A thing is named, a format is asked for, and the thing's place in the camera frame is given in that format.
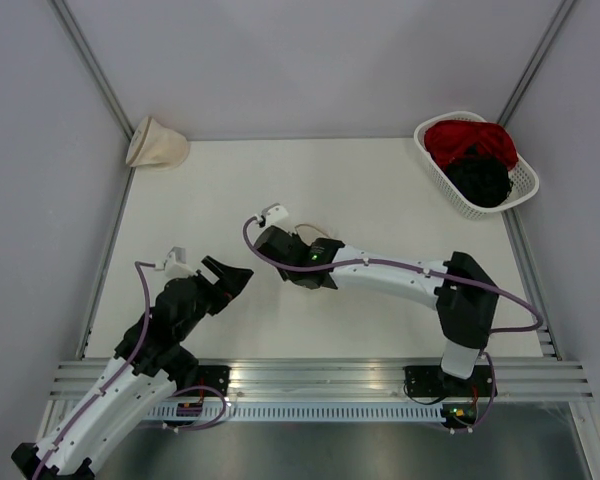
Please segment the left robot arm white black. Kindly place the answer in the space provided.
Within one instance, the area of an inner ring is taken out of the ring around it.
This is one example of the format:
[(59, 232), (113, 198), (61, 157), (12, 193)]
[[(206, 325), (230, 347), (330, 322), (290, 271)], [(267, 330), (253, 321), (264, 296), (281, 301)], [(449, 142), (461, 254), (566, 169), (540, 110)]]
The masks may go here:
[(198, 323), (223, 311), (253, 276), (206, 256), (202, 272), (169, 280), (124, 334), (95, 383), (55, 427), (22, 443), (11, 459), (26, 479), (93, 479), (116, 446), (150, 411), (172, 397), (202, 392), (223, 400), (226, 390), (199, 376), (198, 359), (182, 343)]

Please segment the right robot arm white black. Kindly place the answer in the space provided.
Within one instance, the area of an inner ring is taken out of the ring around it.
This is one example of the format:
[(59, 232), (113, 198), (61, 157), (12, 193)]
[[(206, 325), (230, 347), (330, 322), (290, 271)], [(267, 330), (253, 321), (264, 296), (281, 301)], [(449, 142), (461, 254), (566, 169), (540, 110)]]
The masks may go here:
[(447, 261), (418, 262), (414, 270), (398, 260), (371, 258), (340, 240), (311, 244), (277, 226), (266, 228), (255, 250), (278, 265), (284, 281), (310, 290), (362, 288), (413, 301), (434, 311), (446, 339), (436, 371), (439, 388), (458, 395), (473, 381), (486, 348), (499, 295), (495, 283), (466, 253)]

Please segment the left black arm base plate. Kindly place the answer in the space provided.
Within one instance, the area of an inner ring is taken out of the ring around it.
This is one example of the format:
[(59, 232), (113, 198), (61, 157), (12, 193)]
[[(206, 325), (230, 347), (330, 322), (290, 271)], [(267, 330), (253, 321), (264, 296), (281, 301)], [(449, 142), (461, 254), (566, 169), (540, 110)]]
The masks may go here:
[(177, 381), (175, 396), (195, 398), (196, 402), (201, 402), (207, 397), (216, 397), (211, 390), (225, 396), (230, 373), (231, 368), (228, 365), (199, 365)]

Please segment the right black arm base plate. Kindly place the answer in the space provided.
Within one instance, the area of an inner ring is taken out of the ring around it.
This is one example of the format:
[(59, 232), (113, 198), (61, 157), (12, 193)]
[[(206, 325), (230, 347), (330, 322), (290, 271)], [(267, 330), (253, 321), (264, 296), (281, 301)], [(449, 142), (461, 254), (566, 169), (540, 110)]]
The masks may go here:
[(488, 366), (476, 366), (468, 379), (446, 374), (439, 366), (417, 365), (404, 368), (406, 395), (425, 403), (440, 402), (448, 398), (489, 398), (494, 385)]

